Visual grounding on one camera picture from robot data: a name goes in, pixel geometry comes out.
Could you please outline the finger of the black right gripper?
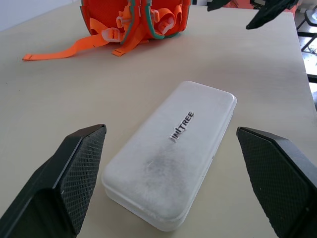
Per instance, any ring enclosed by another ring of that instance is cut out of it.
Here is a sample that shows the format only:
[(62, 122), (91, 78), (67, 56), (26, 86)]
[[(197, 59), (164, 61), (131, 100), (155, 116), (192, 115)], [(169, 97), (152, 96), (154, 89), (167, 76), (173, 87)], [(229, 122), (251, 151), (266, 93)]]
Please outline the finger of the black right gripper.
[(286, 9), (291, 9), (298, 3), (298, 0), (265, 0), (264, 6), (246, 26), (247, 30), (257, 29), (266, 23), (274, 20)]
[(213, 11), (222, 7), (238, 8), (237, 0), (208, 0), (207, 11)]

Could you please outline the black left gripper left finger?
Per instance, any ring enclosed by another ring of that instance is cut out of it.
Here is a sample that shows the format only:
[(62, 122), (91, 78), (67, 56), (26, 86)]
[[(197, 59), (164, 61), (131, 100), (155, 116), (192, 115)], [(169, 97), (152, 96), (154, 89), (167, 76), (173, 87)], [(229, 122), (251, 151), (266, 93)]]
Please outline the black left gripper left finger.
[(66, 136), (0, 218), (0, 238), (77, 238), (96, 186), (105, 137), (105, 124)]

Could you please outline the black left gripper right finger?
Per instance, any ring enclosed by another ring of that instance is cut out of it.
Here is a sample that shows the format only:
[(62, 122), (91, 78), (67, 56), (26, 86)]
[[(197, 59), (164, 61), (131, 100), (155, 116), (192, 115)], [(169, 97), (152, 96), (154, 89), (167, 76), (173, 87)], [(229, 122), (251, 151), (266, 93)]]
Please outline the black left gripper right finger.
[(278, 238), (317, 238), (317, 167), (290, 140), (237, 128), (247, 172)]

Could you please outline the white rectangular case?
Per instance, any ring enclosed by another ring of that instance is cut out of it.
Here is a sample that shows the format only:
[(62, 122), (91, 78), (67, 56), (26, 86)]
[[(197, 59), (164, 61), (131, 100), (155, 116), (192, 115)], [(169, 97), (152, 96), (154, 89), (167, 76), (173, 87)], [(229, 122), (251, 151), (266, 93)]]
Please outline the white rectangular case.
[(182, 82), (106, 165), (107, 196), (161, 231), (179, 228), (236, 104), (229, 92)]

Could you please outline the orange box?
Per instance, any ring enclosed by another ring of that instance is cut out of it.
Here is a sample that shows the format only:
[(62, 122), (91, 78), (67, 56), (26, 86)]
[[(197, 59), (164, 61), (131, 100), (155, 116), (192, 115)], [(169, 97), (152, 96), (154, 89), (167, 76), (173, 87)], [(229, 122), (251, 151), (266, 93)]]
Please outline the orange box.
[(250, 0), (231, 0), (234, 8), (242, 9), (253, 9), (254, 7), (250, 4)]

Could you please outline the black metal chair frame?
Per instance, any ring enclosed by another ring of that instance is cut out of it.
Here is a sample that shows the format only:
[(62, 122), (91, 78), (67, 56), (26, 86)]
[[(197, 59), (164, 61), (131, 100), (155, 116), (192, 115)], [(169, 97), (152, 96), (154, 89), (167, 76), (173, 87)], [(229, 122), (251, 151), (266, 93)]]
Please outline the black metal chair frame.
[(304, 20), (299, 24), (297, 27), (297, 34), (299, 37), (310, 37), (313, 38), (317, 36), (317, 32), (311, 33), (311, 32), (301, 32), (299, 29), (304, 23), (307, 23), (311, 27), (316, 27), (317, 28), (317, 5), (310, 10), (306, 10), (304, 13)]

